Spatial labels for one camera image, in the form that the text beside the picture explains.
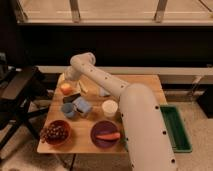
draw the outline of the brown bowl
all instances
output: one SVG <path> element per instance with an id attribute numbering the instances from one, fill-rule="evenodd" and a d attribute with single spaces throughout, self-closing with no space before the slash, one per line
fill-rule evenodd
<path id="1" fill-rule="evenodd" d="M 102 133 L 106 134 L 106 133 L 113 133 L 113 132 L 118 132 L 117 126 L 110 121 L 104 120 L 104 121 L 97 122 L 93 126 L 91 133 L 90 133 L 90 137 L 91 137 L 93 144 L 95 144 L 97 147 L 107 149 L 107 148 L 114 146 L 119 139 L 112 140 L 112 141 L 106 141 L 106 140 L 98 139 L 98 138 L 96 138 L 96 136 L 100 135 Z"/>
<path id="2" fill-rule="evenodd" d="M 65 132 L 65 135 L 63 135 L 63 138 L 62 136 L 59 138 L 45 138 L 45 141 L 51 145 L 51 146 L 61 146 L 62 144 L 64 144 L 69 138 L 70 138 L 70 135 L 71 135 L 71 127 L 70 125 L 64 121 L 64 120 L 55 120 L 53 122 L 51 122 L 48 126 L 47 126 L 47 129 L 50 128 L 52 125 L 55 126 L 55 128 L 59 128 L 60 129 L 63 129 L 64 132 Z"/>

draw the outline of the white cup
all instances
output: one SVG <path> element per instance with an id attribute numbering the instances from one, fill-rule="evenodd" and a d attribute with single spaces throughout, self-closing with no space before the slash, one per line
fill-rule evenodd
<path id="1" fill-rule="evenodd" d="M 113 100 L 106 100 L 101 107 L 107 118 L 113 118 L 118 110 L 118 104 Z"/>

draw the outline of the orange carrot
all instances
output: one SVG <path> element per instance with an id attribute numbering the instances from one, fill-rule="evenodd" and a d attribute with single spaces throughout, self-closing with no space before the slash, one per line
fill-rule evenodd
<path id="1" fill-rule="evenodd" d="M 96 138 L 101 139 L 101 140 L 117 140 L 121 137 L 120 132 L 114 132 L 110 134 L 101 134 L 101 135 L 96 135 Z"/>

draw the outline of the green tray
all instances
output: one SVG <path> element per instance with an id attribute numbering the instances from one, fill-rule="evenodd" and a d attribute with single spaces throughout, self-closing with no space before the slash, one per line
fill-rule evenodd
<path id="1" fill-rule="evenodd" d="M 192 146 L 189 142 L 184 124 L 175 106 L 160 106 L 163 119 L 169 134 L 170 142 L 175 153 L 190 153 Z"/>

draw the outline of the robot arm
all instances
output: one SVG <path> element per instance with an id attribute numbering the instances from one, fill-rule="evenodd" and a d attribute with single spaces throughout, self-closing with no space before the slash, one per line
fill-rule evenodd
<path id="1" fill-rule="evenodd" d="M 71 58 L 65 78 L 86 75 L 116 97 L 134 171 L 175 171 L 174 153 L 153 92 L 143 84 L 129 84 L 94 67 L 92 53 Z"/>

